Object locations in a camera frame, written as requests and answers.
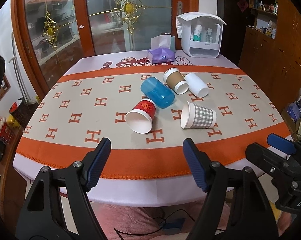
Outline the blue plastic cup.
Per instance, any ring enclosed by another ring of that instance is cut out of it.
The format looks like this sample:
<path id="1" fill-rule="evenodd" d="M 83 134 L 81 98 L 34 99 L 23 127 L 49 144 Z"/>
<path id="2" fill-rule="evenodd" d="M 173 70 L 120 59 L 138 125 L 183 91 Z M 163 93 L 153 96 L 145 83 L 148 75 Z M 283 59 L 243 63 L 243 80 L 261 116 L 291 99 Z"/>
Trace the blue plastic cup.
<path id="1" fill-rule="evenodd" d="M 145 96 L 162 109 L 174 102 L 175 95 L 172 90 L 155 77 L 149 77 L 143 81 L 140 89 Z"/>

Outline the wooden glass door cabinet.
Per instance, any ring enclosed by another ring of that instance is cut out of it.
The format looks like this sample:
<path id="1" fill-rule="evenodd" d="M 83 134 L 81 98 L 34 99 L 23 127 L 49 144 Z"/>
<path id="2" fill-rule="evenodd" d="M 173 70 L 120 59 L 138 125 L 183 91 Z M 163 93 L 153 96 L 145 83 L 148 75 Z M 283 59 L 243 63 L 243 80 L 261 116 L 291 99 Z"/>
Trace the wooden glass door cabinet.
<path id="1" fill-rule="evenodd" d="M 13 34 L 32 87 L 44 98 L 80 59 L 147 50 L 176 35 L 175 18 L 199 0 L 11 0 Z"/>

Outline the grey checked paper cup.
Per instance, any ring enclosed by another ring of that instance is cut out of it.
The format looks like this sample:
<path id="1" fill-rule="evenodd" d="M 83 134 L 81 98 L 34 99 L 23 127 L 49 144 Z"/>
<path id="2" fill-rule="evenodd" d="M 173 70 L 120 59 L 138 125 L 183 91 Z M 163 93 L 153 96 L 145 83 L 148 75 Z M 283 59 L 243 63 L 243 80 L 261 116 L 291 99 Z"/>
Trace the grey checked paper cup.
<path id="1" fill-rule="evenodd" d="M 187 102 L 181 112 L 180 125 L 182 129 L 210 129 L 217 120 L 215 110 Z"/>

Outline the red snack box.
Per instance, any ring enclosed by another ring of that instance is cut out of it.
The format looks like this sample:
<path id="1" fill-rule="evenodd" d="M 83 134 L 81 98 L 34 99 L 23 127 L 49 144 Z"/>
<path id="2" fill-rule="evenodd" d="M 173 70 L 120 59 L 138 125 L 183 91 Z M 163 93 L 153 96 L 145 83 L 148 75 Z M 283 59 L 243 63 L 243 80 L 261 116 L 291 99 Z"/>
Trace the red snack box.
<path id="1" fill-rule="evenodd" d="M 5 118 L 0 118 L 0 141 L 8 145 L 14 139 L 14 132 L 8 126 Z"/>

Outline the white plastic cup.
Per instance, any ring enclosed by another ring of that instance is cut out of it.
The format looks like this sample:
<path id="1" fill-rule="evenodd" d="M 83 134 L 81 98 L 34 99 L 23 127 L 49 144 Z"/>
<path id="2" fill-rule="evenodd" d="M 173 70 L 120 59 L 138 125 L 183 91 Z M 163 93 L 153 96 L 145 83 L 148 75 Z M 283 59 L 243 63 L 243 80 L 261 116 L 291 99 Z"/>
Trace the white plastic cup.
<path id="1" fill-rule="evenodd" d="M 189 90 L 198 98 L 204 98 L 208 95 L 208 86 L 195 73 L 189 73 L 185 76 L 185 81 L 188 83 Z"/>

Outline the orange beige H-pattern cloth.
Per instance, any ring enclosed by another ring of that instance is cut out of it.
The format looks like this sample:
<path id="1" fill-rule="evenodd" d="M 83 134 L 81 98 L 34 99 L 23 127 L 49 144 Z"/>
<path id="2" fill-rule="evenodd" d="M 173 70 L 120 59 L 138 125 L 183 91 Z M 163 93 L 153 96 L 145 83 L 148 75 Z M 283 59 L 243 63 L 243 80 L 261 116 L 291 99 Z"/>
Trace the orange beige H-pattern cloth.
<path id="1" fill-rule="evenodd" d="M 166 70 L 167 66 L 139 66 L 63 76 L 27 124 L 17 154 L 64 168 L 108 138 L 112 152 L 103 178 L 157 179 L 190 174 L 182 152 L 186 138 L 212 160 L 228 165 L 245 157 L 247 145 L 266 145 L 271 133 L 289 136 L 277 109 L 242 70 L 216 66 L 180 66 L 183 74 L 195 73 L 207 83 L 208 95 L 178 95 L 172 105 L 156 110 L 149 133 L 133 132 L 125 116 L 143 99 L 141 84 L 149 77 L 162 79 Z M 215 125 L 182 129 L 187 102 L 215 110 Z"/>

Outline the purple tissue pack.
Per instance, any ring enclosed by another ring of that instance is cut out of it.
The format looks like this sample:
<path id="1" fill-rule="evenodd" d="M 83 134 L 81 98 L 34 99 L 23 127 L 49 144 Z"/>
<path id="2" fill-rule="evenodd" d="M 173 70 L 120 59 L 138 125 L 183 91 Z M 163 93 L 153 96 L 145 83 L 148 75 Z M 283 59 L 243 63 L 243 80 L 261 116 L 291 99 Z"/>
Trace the purple tissue pack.
<path id="1" fill-rule="evenodd" d="M 175 59 L 174 51 L 169 48 L 156 48 L 147 50 L 147 59 L 151 63 L 167 63 Z"/>

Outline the white desktop storage cabinet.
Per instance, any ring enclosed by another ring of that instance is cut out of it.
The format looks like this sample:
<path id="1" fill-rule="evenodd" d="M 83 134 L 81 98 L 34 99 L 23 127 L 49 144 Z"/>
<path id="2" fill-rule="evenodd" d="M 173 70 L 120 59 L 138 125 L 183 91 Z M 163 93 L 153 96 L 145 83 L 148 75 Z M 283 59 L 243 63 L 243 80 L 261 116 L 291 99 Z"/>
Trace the white desktop storage cabinet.
<path id="1" fill-rule="evenodd" d="M 218 57 L 225 25 L 219 16 L 213 14 L 187 12 L 176 16 L 176 31 L 182 50 L 190 57 Z"/>

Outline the dark wooden shelf unit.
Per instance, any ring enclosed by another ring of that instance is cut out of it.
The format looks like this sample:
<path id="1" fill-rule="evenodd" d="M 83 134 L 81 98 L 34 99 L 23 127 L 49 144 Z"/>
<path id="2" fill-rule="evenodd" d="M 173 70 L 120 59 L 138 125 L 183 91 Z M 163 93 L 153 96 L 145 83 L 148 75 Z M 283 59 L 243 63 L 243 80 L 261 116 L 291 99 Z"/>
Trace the dark wooden shelf unit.
<path id="1" fill-rule="evenodd" d="M 268 17 L 270 35 L 247 27 L 238 66 L 282 111 L 301 95 L 301 14 L 291 0 L 249 2 L 255 16 Z"/>

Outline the brown paper coffee cup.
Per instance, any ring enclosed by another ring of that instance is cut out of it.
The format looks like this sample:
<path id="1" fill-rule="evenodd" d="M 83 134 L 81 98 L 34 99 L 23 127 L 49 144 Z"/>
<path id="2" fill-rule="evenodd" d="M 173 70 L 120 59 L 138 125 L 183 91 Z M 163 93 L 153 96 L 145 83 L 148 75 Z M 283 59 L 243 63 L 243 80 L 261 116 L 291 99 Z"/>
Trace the brown paper coffee cup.
<path id="1" fill-rule="evenodd" d="M 178 68 L 170 68 L 163 75 L 163 81 L 176 94 L 181 95 L 188 91 L 189 85 Z"/>

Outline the red paper cup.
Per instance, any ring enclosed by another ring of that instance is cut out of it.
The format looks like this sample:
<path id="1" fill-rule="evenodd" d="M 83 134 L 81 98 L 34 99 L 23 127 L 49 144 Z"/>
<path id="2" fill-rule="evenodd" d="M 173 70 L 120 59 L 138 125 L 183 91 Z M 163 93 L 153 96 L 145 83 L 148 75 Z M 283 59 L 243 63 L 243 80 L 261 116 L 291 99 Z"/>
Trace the red paper cup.
<path id="1" fill-rule="evenodd" d="M 155 103 L 150 99 L 142 99 L 126 114 L 125 120 L 133 132 L 146 134 L 152 129 L 155 113 Z"/>

